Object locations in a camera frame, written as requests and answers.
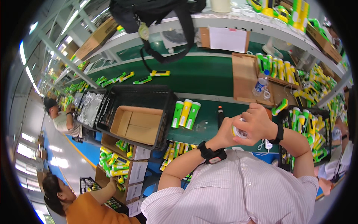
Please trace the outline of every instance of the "white plastic ring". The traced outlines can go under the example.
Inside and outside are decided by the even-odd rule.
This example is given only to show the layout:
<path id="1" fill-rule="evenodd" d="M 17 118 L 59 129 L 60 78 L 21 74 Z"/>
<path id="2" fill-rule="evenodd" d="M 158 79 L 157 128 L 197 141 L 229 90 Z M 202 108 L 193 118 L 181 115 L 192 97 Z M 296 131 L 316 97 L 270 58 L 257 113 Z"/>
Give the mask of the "white plastic ring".
<path id="1" fill-rule="evenodd" d="M 250 9 L 250 10 L 253 10 L 253 7 L 252 7 L 252 6 L 250 6 L 250 5 L 247 5 L 247 4 L 242 4 L 242 5 L 240 5 L 240 7 L 241 7 L 241 8 L 243 8 L 243 9 Z"/>
<path id="2" fill-rule="evenodd" d="M 256 12 L 254 12 L 251 9 L 243 9 L 243 10 L 241 10 L 241 13 L 243 15 L 245 15 L 245 16 L 248 16 L 248 17 L 255 17 L 256 16 Z"/>
<path id="3" fill-rule="evenodd" d="M 268 91 L 264 91 L 264 92 L 263 92 L 263 98 L 264 98 L 265 100 L 269 99 L 270 97 L 271 97 L 270 92 L 268 92 Z"/>
<path id="4" fill-rule="evenodd" d="M 287 27 L 287 24 L 284 21 L 282 21 L 281 19 L 278 19 L 278 18 L 274 18 L 274 23 L 279 25 L 280 27 L 283 27 L 283 28 Z"/>
<path id="5" fill-rule="evenodd" d="M 230 8 L 231 8 L 231 11 L 232 12 L 235 12 L 235 13 L 240 13 L 241 12 L 241 10 L 242 10 L 242 7 L 240 7 L 240 6 L 230 6 Z"/>
<path id="6" fill-rule="evenodd" d="M 267 23 L 269 23 L 271 21 L 271 19 L 272 19 L 272 17 L 266 16 L 265 14 L 262 14 L 262 13 L 257 13 L 256 17 L 259 20 L 261 20 L 263 22 L 267 22 Z"/>

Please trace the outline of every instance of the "ponytail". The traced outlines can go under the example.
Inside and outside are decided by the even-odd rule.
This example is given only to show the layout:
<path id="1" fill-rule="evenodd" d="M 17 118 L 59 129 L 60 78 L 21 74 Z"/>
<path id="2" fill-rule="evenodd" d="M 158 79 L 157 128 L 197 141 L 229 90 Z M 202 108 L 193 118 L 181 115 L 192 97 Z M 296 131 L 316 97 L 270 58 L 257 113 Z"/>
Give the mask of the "ponytail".
<path id="1" fill-rule="evenodd" d="M 45 192 L 45 203 L 57 214 L 66 216 L 61 204 L 61 200 L 57 196 L 57 193 L 61 192 L 57 176 L 49 173 L 42 181 L 42 187 Z"/>

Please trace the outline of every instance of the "plastic bottle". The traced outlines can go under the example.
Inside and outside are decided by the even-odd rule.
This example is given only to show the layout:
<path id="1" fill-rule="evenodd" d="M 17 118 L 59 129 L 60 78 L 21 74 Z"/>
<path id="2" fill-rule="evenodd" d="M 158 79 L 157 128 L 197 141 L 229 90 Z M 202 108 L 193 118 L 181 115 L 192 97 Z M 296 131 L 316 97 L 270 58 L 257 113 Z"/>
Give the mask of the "plastic bottle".
<path id="1" fill-rule="evenodd" d="M 253 93 L 254 96 L 260 96 L 261 93 L 262 93 L 263 87 L 268 84 L 268 77 L 267 76 L 269 75 L 270 72 L 268 70 L 266 70 L 266 71 L 265 71 L 265 77 L 264 78 L 262 78 L 262 77 L 258 78 L 255 87 L 252 89 L 252 93 Z"/>

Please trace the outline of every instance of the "beige shirt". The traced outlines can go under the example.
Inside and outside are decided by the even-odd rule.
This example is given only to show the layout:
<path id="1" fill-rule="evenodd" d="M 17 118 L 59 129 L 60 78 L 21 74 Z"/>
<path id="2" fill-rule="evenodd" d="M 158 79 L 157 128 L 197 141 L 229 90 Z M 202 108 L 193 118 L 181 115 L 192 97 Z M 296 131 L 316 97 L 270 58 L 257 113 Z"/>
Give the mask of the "beige shirt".
<path id="1" fill-rule="evenodd" d="M 73 128 L 67 129 L 67 116 L 66 113 L 61 111 L 58 113 L 59 116 L 53 119 L 53 124 L 55 125 L 55 128 L 66 135 L 70 135 L 72 137 L 80 137 L 82 138 L 82 125 L 76 121 L 73 120 Z"/>
<path id="2" fill-rule="evenodd" d="M 304 224 L 313 215 L 316 177 L 295 178 L 245 151 L 199 166 L 184 190 L 169 187 L 147 197 L 147 224 Z"/>

